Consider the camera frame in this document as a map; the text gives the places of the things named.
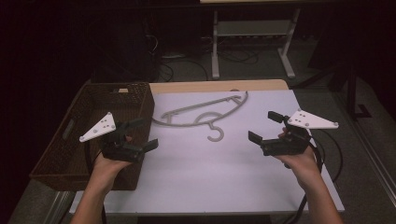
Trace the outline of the metal floor rail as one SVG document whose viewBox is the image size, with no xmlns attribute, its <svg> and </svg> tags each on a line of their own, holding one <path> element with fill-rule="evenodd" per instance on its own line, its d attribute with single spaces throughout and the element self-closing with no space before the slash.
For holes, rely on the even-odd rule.
<svg viewBox="0 0 396 224">
<path fill-rule="evenodd" d="M 333 92 L 332 98 L 341 108 L 343 117 L 345 118 L 347 125 L 357 136 L 359 142 L 362 145 L 362 148 L 368 156 L 369 162 L 373 167 L 375 175 L 377 176 L 384 191 L 387 193 L 389 200 L 396 208 L 396 181 L 391 177 L 388 169 L 380 160 L 380 157 L 375 151 L 374 145 L 369 141 L 368 135 L 363 131 L 363 128 L 360 125 L 361 119 L 371 119 L 372 115 L 368 112 L 367 108 L 364 105 L 358 105 L 359 110 L 357 112 L 355 112 L 354 110 L 349 111 L 348 101 L 344 100 L 340 93 Z"/>
</svg>

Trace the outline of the brown wicker basket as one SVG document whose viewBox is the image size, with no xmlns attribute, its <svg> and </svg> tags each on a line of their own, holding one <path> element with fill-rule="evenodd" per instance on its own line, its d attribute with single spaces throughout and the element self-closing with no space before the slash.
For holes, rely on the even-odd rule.
<svg viewBox="0 0 396 224">
<path fill-rule="evenodd" d="M 84 85 L 30 177 L 58 191 L 85 189 L 90 178 L 85 149 L 95 157 L 104 146 L 104 138 L 96 137 L 86 143 L 79 138 L 110 112 L 118 122 L 144 120 L 141 126 L 127 130 L 132 144 L 142 146 L 149 140 L 154 106 L 146 82 Z"/>
</svg>

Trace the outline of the person's left hand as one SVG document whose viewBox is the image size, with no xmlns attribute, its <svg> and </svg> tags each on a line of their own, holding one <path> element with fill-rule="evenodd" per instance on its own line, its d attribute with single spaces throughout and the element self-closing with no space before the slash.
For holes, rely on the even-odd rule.
<svg viewBox="0 0 396 224">
<path fill-rule="evenodd" d="M 92 181 L 97 186 L 112 188 L 119 172 L 129 165 L 128 161 L 114 161 L 99 153 L 94 162 Z"/>
</svg>

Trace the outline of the grey clothes hanger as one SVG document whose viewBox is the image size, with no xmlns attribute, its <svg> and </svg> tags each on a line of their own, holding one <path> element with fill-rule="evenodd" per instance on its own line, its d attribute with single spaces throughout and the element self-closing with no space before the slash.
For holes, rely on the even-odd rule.
<svg viewBox="0 0 396 224">
<path fill-rule="evenodd" d="M 207 125 L 211 131 L 217 131 L 219 133 L 218 136 L 209 135 L 207 139 L 211 142 L 219 142 L 224 138 L 225 133 L 219 126 L 216 126 L 215 123 L 218 120 L 225 119 L 231 116 L 231 114 L 233 114 L 247 102 L 248 97 L 249 94 L 247 91 L 245 91 L 242 95 L 229 95 L 212 101 L 202 102 L 200 104 L 188 105 L 174 110 L 166 111 L 161 115 L 160 119 L 153 118 L 152 121 L 158 125 L 175 128 L 191 128 Z M 227 108 L 224 112 L 208 110 L 208 108 L 212 105 L 219 105 L 223 103 L 233 103 L 233 105 L 230 108 Z M 174 116 L 188 113 L 194 110 L 201 110 L 201 113 L 197 114 L 193 118 L 193 120 L 187 120 L 182 122 L 174 121 Z"/>
</svg>

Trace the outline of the person's right hand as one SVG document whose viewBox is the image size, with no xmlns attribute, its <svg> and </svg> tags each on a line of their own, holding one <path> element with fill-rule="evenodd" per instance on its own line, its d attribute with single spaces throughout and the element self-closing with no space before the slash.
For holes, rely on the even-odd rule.
<svg viewBox="0 0 396 224">
<path fill-rule="evenodd" d="M 321 179 L 316 158 L 311 147 L 308 147 L 302 154 L 281 155 L 276 156 L 276 159 L 289 166 L 303 189 L 314 188 Z"/>
</svg>

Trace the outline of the white mat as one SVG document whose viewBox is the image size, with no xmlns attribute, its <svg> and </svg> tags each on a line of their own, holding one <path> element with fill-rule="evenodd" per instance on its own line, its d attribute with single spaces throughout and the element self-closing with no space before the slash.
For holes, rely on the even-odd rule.
<svg viewBox="0 0 396 224">
<path fill-rule="evenodd" d="M 134 191 L 111 191 L 105 208 L 109 214 L 269 214 L 298 209 L 303 190 L 291 170 L 281 161 L 265 157 L 248 140 L 248 132 L 274 139 L 279 123 L 268 119 L 269 111 L 292 115 L 299 104 L 292 91 L 249 91 L 247 102 L 215 125 L 218 136 L 207 125 L 191 128 L 153 123 L 150 135 L 159 141 L 147 153 Z M 158 93 L 154 117 L 170 110 L 233 95 L 224 92 Z M 174 116 L 175 122 L 193 120 L 201 110 Z"/>
</svg>

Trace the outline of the black stand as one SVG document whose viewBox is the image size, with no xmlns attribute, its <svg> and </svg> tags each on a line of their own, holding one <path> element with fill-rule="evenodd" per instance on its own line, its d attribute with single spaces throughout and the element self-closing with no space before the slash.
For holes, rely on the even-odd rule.
<svg viewBox="0 0 396 224">
<path fill-rule="evenodd" d="M 327 88 L 332 92 L 339 92 L 346 85 L 346 112 L 353 119 L 370 118 L 371 114 L 365 105 L 359 105 L 357 100 L 357 75 L 353 63 L 339 62 L 307 80 L 292 85 L 292 90 L 304 89 L 326 76 L 332 75 Z"/>
</svg>

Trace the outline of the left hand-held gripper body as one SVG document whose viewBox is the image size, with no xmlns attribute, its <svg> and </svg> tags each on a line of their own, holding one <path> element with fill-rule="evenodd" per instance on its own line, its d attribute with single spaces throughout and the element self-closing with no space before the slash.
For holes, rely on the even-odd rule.
<svg viewBox="0 0 396 224">
<path fill-rule="evenodd" d="M 90 141 L 94 138 L 101 137 L 104 141 L 102 146 L 103 156 L 114 161 L 140 162 L 143 153 L 138 152 L 137 146 L 134 146 L 127 139 L 128 132 L 124 129 L 124 122 L 116 122 L 113 114 L 107 112 L 96 124 L 94 124 L 80 138 L 81 143 Z"/>
</svg>

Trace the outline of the white metal stand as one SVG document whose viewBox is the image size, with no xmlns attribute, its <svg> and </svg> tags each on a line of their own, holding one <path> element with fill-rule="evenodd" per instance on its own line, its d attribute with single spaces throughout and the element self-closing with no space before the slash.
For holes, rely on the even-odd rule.
<svg viewBox="0 0 396 224">
<path fill-rule="evenodd" d="M 295 78 L 295 73 L 288 58 L 290 43 L 294 35 L 295 28 L 301 10 L 296 8 L 292 18 L 289 20 L 269 20 L 269 21 L 219 21 L 218 12 L 214 12 L 213 35 L 212 35 L 212 77 L 219 79 L 219 55 L 218 38 L 231 36 L 284 36 L 285 42 L 281 48 L 277 49 L 277 54 L 282 62 L 283 68 L 288 78 Z"/>
</svg>

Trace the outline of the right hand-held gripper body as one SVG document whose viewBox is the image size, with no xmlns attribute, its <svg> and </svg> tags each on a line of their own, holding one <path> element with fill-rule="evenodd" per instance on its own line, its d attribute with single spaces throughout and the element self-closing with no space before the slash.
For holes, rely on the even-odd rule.
<svg viewBox="0 0 396 224">
<path fill-rule="evenodd" d="M 311 135 L 309 130 L 337 129 L 339 124 L 303 111 L 299 108 L 291 117 L 284 116 L 287 132 L 277 139 L 263 140 L 264 156 L 298 155 L 304 153 L 309 146 Z"/>
</svg>

